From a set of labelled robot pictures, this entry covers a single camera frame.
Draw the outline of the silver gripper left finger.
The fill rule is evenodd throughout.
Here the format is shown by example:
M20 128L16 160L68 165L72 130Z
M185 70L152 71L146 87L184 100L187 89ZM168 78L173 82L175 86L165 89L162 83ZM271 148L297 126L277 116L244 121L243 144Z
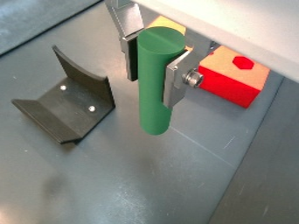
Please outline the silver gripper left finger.
M137 80L136 38L144 27L138 5L130 0L104 0L118 33L121 52L125 55L126 78Z

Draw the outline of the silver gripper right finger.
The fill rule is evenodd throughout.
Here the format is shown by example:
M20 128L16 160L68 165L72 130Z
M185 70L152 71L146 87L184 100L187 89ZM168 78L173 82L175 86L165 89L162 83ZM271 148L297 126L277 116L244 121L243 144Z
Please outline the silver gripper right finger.
M191 29L185 30L184 37L187 49L165 67L162 105L168 109L183 99L187 87L196 88L201 84L203 75L197 71L199 63L219 46L209 38Z

